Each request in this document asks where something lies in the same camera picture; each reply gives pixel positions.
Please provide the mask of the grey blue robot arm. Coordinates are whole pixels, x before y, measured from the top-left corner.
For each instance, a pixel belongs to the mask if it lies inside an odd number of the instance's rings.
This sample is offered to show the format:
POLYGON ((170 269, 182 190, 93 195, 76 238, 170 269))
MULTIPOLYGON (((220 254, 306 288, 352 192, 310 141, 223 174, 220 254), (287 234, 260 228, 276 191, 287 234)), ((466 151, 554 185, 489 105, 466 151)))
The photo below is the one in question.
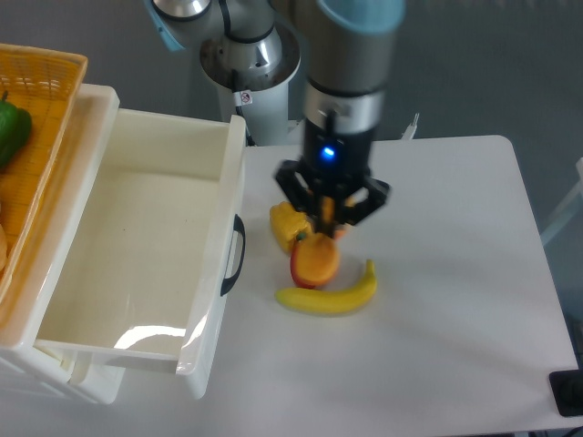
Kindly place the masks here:
POLYGON ((369 156, 384 96, 402 1, 148 1, 167 47, 199 43, 199 64, 224 116, 239 115, 248 141, 285 136, 289 81, 309 43, 302 153, 275 178, 316 231, 331 236, 381 208, 388 184, 369 156))

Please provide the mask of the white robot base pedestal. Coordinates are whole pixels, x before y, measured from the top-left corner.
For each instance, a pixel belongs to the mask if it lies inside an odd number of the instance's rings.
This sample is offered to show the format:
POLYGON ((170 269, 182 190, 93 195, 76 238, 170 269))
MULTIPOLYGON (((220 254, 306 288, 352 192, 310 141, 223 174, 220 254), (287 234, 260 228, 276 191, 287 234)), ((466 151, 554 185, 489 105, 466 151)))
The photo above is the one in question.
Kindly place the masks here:
POLYGON ((223 120, 244 117, 250 143, 286 143, 289 83, 301 64, 300 45, 291 30, 277 23, 251 43, 226 36, 209 39, 201 45, 199 60, 215 86, 223 120))

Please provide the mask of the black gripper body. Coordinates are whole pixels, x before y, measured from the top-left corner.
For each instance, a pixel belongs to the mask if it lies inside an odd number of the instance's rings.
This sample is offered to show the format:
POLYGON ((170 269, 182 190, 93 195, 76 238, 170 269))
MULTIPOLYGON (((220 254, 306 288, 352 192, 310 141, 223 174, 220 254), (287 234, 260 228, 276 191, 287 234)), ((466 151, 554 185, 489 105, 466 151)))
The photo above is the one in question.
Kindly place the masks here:
POLYGON ((391 187, 372 175, 373 133, 373 129, 338 133, 307 120, 300 158, 283 160, 274 174, 295 210, 306 214, 313 199, 329 197, 335 206, 350 206, 350 225, 354 226, 382 208, 391 187))

